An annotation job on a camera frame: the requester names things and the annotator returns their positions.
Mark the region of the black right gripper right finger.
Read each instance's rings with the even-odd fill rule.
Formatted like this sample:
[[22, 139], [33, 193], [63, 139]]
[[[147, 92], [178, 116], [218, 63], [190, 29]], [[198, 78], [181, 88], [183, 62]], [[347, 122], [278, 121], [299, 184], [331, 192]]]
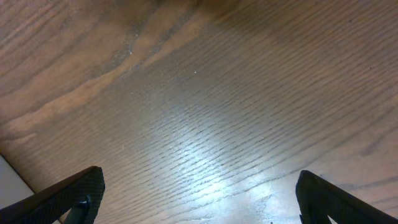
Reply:
[[397, 224], [397, 219], [370, 206], [314, 173], [300, 172], [295, 194], [303, 224]]

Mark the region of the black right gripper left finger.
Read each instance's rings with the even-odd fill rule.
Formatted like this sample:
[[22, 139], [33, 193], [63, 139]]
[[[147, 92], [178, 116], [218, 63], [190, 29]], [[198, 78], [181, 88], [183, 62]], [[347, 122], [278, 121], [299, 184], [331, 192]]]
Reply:
[[93, 224], [104, 191], [102, 168], [91, 166], [1, 209], [1, 223], [53, 223], [67, 213], [65, 223]]

